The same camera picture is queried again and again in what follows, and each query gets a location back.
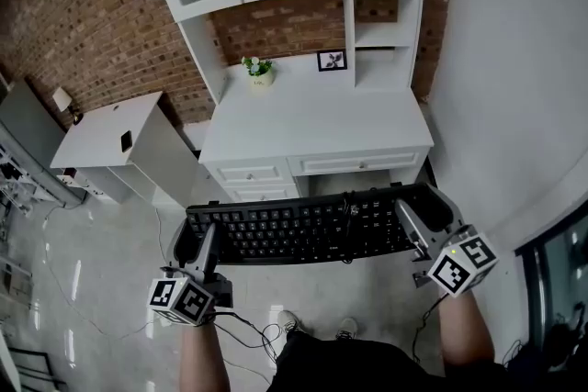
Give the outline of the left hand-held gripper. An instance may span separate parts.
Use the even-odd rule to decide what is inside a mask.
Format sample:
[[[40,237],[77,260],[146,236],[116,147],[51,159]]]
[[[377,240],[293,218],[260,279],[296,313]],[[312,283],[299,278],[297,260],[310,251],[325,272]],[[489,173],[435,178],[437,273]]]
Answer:
[[[188,218],[180,223],[166,252],[169,266],[160,268],[163,276],[153,279],[150,287],[147,307],[152,312],[174,324],[200,326],[208,321],[212,308],[233,307],[232,282],[214,272],[220,235],[219,223],[209,226],[204,241]],[[187,270],[196,268],[200,247],[202,270]]]

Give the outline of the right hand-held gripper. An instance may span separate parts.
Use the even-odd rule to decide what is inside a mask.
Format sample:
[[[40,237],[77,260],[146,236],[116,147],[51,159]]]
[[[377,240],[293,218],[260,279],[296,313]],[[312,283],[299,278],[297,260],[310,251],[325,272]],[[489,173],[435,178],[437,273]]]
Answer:
[[[413,274],[413,281],[416,287],[434,282],[445,294],[458,297],[483,281],[499,262],[499,255],[473,225],[456,229],[463,217],[445,193],[430,184],[416,186],[413,208],[402,199],[395,202],[397,218],[417,247],[415,262],[424,263],[424,269]]]

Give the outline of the black keyboard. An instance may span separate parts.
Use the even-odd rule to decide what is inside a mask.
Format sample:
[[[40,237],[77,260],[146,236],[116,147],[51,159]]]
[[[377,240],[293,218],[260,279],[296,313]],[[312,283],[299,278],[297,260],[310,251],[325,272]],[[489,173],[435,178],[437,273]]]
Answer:
[[[395,213],[411,208],[417,184],[327,196],[191,206],[187,218],[204,237],[220,224],[222,265],[349,262],[413,249]]]

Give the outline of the person's left forearm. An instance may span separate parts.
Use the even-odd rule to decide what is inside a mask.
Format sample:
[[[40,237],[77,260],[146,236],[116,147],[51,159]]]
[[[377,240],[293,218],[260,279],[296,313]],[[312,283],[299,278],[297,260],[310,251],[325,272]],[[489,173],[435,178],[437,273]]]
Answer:
[[[231,392],[213,323],[181,328],[180,392]]]

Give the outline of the person's right forearm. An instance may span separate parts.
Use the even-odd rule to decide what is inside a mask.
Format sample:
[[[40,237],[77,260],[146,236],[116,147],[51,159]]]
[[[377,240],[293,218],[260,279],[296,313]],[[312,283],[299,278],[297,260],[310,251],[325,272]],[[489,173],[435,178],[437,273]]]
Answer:
[[[446,376],[464,375],[475,367],[494,363],[492,336],[471,291],[446,297],[438,313]]]

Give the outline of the person's left white shoe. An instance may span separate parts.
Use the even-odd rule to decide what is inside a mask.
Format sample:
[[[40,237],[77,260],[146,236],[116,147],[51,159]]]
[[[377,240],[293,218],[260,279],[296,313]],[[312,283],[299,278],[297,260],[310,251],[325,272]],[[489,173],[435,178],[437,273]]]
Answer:
[[[277,324],[286,335],[296,331],[304,332],[302,322],[289,310],[281,310],[277,314]]]

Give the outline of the person's white shoe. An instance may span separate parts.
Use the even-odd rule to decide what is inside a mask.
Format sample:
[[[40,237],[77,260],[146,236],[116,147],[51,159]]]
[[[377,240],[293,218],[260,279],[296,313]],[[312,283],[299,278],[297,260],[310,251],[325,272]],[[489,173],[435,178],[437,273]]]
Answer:
[[[286,335],[296,331],[304,332],[302,322],[289,310],[281,310],[277,314],[277,324]]]
[[[335,334],[337,341],[351,341],[356,338],[358,334],[358,324],[353,318],[345,318],[339,325],[338,331]]]

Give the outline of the dark framed glass door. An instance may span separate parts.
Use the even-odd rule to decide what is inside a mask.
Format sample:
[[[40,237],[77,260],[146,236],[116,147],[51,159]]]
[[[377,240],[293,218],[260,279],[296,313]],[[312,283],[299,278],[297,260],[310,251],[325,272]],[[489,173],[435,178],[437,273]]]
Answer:
[[[588,340],[588,200],[515,251],[522,258],[529,341],[559,367]]]

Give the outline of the person's right white shoe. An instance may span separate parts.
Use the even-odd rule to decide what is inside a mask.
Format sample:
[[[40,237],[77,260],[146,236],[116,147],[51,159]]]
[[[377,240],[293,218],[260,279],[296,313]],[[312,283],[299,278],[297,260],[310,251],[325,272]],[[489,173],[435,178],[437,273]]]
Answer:
[[[345,318],[339,325],[338,331],[335,334],[337,341],[351,341],[356,338],[358,334],[358,324],[353,318]]]

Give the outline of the white table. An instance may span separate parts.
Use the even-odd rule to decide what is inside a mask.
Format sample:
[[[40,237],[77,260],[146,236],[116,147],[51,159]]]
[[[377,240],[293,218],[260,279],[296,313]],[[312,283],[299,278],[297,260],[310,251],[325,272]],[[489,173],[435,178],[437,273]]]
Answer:
[[[234,202],[305,197],[312,177],[386,171],[411,184],[434,142],[409,88],[363,90],[311,55],[277,58],[255,87],[242,65],[206,131],[199,161]]]

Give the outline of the white side cabinet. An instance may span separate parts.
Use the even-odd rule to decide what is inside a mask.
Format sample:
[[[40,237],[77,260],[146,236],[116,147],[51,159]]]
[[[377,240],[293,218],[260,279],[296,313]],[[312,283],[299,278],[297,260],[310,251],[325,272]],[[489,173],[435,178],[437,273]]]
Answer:
[[[75,170],[72,182],[102,202],[135,195],[155,207],[192,204],[198,160],[159,107],[160,92],[103,106],[71,126],[51,167]],[[132,148],[120,137],[131,131]]]

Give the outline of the person's black trousers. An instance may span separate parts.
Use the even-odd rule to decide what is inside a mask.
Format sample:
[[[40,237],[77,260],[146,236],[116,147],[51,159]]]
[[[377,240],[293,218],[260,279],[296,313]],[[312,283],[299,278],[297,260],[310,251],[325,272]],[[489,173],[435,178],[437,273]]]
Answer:
[[[427,373],[384,342],[323,341],[301,330],[287,334],[267,392],[512,392],[504,367],[481,362]]]

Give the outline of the potted plant in white pot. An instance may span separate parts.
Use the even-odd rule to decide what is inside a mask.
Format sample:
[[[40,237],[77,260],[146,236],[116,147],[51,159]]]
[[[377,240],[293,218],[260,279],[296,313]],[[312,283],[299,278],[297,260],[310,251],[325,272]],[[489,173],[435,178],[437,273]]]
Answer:
[[[275,81],[272,60],[261,60],[258,57],[242,57],[241,64],[247,71],[253,91],[265,91]]]

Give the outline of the white metal rack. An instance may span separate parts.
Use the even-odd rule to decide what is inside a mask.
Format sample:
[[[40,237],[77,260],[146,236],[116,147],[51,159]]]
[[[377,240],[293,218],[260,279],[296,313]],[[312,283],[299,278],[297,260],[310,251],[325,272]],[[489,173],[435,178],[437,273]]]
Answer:
[[[30,217],[41,201],[58,199],[38,183],[13,156],[0,145],[0,192],[25,216]]]

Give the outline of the small lamp with white shade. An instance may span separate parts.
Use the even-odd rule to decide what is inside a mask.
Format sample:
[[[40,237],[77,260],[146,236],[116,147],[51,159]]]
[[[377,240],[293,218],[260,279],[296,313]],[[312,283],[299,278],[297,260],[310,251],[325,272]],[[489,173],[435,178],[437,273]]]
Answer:
[[[52,99],[60,112],[67,111],[73,120],[73,125],[77,126],[83,119],[84,114],[74,104],[73,98],[62,88],[58,87]]]

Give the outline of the grey cabinet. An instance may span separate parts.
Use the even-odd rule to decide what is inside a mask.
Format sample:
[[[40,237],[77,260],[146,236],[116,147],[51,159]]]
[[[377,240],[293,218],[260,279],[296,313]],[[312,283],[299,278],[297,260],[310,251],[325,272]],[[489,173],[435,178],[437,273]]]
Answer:
[[[85,192],[66,186],[58,179],[61,171],[51,168],[64,137],[61,126],[26,82],[14,83],[0,100],[0,149],[56,201],[73,207],[83,202]]]

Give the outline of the black picture frame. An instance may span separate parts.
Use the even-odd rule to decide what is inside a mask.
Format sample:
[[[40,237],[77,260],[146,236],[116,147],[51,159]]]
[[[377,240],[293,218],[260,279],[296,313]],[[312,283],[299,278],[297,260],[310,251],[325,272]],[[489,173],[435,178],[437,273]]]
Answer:
[[[344,71],[347,69],[345,50],[322,50],[316,53],[319,72]]]

